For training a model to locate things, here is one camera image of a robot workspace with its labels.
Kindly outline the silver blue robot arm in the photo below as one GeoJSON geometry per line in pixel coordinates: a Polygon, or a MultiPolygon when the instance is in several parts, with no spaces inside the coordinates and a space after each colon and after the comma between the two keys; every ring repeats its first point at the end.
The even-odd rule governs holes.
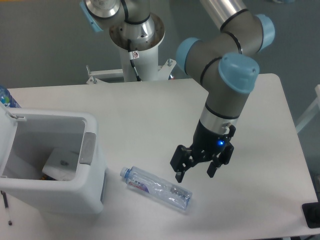
{"type": "Polygon", "coordinates": [[[268,47],[275,26],[264,14],[252,14],[241,0],[204,0],[220,34],[211,41],[187,38],[177,48],[177,65],[208,92],[191,146],[179,145],[170,161],[181,182],[186,171],[209,162],[213,177],[227,165],[234,146],[236,123],[260,73],[252,55],[268,47]]]}

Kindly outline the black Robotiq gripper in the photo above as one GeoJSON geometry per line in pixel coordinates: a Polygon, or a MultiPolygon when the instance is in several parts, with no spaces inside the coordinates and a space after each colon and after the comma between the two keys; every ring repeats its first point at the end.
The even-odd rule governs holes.
{"type": "Polygon", "coordinates": [[[228,133],[217,134],[198,122],[192,145],[190,147],[178,145],[170,161],[178,183],[183,181],[186,171],[198,163],[212,161],[207,169],[210,178],[214,177],[222,165],[229,164],[234,151],[230,141],[236,132],[236,127],[229,123],[227,128],[228,133]]]}

